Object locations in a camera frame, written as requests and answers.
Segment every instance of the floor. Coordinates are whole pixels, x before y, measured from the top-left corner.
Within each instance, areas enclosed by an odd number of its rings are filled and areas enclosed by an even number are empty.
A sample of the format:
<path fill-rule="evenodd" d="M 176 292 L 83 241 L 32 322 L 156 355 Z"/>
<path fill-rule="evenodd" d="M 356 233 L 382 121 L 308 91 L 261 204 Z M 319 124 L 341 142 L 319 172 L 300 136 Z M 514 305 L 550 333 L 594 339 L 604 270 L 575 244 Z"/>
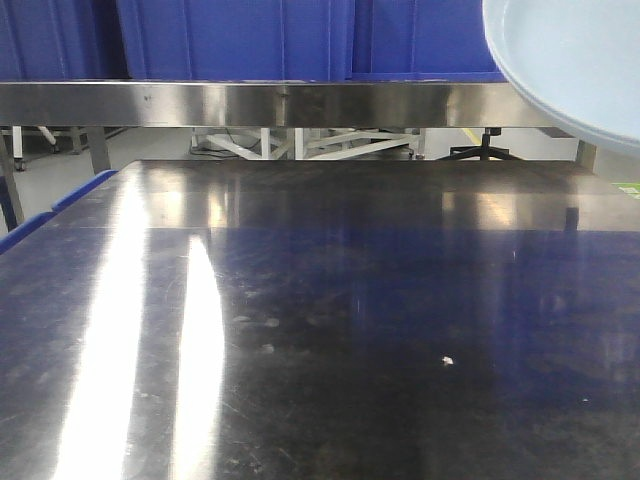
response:
<path fill-rule="evenodd" d="M 479 136 L 482 131 L 474 133 Z M 129 129 L 108 141 L 111 162 L 121 169 L 135 159 L 206 158 L 189 154 L 190 139 L 189 128 Z M 447 155 L 451 146 L 470 144 L 460 129 L 430 130 L 428 140 L 428 158 Z M 73 155 L 71 145 L 61 142 L 62 152 L 52 155 L 43 138 L 25 138 L 27 170 L 16 174 L 16 182 L 26 217 L 49 210 L 53 201 L 93 176 L 89 151 Z M 494 144 L 529 160 L 573 160 L 577 147 L 575 139 L 551 138 L 534 129 L 505 129 Z M 409 151 L 399 148 L 365 158 L 409 159 Z M 611 182 L 640 182 L 640 159 L 600 151 L 595 172 Z M 4 233 L 6 227 L 0 222 L 0 235 Z"/>

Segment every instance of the stainless steel tabletop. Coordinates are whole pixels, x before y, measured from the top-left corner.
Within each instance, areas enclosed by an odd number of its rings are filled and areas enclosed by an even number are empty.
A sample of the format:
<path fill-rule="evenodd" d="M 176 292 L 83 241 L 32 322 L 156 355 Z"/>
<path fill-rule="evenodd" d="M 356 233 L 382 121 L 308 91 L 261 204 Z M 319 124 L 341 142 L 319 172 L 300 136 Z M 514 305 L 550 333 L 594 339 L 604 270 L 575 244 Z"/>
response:
<path fill-rule="evenodd" d="M 0 478 L 638 478 L 639 261 L 573 163 L 135 162 L 0 257 Z"/>

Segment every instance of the blue bin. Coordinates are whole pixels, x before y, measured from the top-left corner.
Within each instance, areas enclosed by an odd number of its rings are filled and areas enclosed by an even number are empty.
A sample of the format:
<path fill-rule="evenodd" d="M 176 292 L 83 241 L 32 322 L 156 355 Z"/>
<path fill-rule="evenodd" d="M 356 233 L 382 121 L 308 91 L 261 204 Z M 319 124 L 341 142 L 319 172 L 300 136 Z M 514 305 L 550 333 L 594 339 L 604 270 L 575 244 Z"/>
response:
<path fill-rule="evenodd" d="M 115 0 L 2 0 L 0 44 L 0 80 L 127 75 Z"/>
<path fill-rule="evenodd" d="M 355 0 L 118 0 L 129 73 L 156 80 L 350 77 Z"/>
<path fill-rule="evenodd" d="M 504 81 L 482 0 L 356 0 L 353 79 Z"/>

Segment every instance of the metal shelf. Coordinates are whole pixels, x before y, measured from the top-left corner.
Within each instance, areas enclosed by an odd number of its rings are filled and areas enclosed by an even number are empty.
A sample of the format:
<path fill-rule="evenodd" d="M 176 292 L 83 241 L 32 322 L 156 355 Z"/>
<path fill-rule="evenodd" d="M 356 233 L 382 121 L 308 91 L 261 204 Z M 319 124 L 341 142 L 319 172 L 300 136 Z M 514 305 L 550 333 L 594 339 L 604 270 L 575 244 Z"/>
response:
<path fill-rule="evenodd" d="M 507 83 L 0 83 L 0 125 L 549 127 Z"/>

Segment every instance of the light blue plate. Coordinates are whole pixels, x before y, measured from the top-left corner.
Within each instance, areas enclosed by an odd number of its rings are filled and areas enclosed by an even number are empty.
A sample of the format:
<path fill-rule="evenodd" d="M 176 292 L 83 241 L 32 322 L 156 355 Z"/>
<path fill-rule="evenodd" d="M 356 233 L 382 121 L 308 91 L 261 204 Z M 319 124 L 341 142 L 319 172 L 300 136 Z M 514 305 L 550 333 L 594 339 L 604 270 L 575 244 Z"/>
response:
<path fill-rule="evenodd" d="M 567 132 L 640 156 L 640 0 L 484 0 L 505 77 Z"/>

